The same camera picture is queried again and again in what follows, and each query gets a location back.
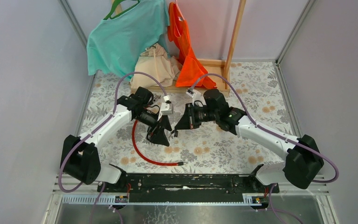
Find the glass panel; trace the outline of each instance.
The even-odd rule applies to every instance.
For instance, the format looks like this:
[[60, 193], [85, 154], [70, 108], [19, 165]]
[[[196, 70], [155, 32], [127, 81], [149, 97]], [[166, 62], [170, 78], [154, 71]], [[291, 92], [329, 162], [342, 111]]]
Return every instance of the glass panel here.
[[[305, 224], [322, 224], [317, 201], [312, 196], [274, 196], [274, 208], [289, 211]], [[57, 224], [89, 223], [92, 205], [63, 204]], [[270, 210], [255, 212], [249, 206], [149, 206], [127, 205], [120, 210], [126, 224], [274, 224], [280, 223]], [[294, 218], [280, 214], [287, 224], [298, 224]], [[96, 206], [94, 224], [119, 224], [117, 213], [106, 205]]]

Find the white connector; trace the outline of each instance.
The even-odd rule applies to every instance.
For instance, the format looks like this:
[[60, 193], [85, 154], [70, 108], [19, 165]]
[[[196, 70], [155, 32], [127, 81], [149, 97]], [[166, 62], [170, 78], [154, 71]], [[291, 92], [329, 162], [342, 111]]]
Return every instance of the white connector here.
[[194, 104], [195, 101], [201, 99], [201, 93], [199, 91], [197, 91], [197, 90], [191, 90], [191, 91], [187, 90], [186, 94], [189, 95], [192, 98], [193, 104]]
[[163, 115], [171, 115], [173, 114], [173, 104], [170, 102], [170, 96], [163, 96], [164, 102], [161, 103], [160, 112], [158, 113], [158, 119]]

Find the teal t-shirt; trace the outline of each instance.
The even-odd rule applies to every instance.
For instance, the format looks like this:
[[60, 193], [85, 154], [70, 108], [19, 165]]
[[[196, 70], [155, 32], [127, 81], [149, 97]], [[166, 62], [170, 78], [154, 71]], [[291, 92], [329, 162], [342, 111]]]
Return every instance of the teal t-shirt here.
[[102, 20], [87, 41], [89, 75], [97, 70], [119, 77], [133, 72], [146, 48], [158, 42], [167, 50], [164, 34], [168, 25], [164, 0], [141, 0], [119, 17]]

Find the white wall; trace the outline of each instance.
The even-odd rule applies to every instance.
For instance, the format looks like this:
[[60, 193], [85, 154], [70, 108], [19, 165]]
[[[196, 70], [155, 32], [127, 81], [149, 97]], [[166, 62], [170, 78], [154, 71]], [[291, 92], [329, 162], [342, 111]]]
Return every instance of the white wall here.
[[40, 223], [91, 80], [86, 64], [57, 0], [0, 1], [0, 224]]
[[[86, 36], [111, 7], [111, 0], [67, 1]], [[307, 0], [247, 0], [234, 60], [277, 58], [306, 3]], [[127, 8], [133, 1], [122, 4]], [[225, 59], [239, 0], [178, 0], [178, 4], [189, 23], [196, 56]]]
[[317, 1], [282, 70], [303, 132], [340, 169], [328, 185], [338, 219], [358, 223], [358, 1]]

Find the red cable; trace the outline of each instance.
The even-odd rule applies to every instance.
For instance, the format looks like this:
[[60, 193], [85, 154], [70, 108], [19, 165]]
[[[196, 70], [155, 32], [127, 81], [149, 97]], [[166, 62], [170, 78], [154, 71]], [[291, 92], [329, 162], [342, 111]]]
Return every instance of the red cable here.
[[128, 200], [128, 195], [129, 195], [129, 193], [130, 193], [130, 190], [131, 190], [131, 184], [128, 183], [128, 184], [127, 184], [127, 200]]
[[264, 189], [264, 197], [266, 197], [267, 194], [268, 194], [268, 187], [266, 187], [266, 188]]
[[183, 165], [183, 162], [173, 162], [173, 163], [165, 163], [165, 162], [156, 162], [156, 161], [153, 161], [151, 159], [148, 159], [146, 158], [138, 149], [137, 147], [137, 143], [135, 141], [135, 128], [137, 127], [137, 123], [138, 123], [138, 120], [135, 120], [134, 122], [134, 126], [132, 127], [132, 144], [135, 148], [135, 151], [138, 153], [138, 155], [140, 157], [142, 157], [142, 159], [148, 161], [149, 163], [152, 163], [152, 164], [155, 164], [155, 165], [158, 165], [158, 166], [180, 166], [181, 164]]

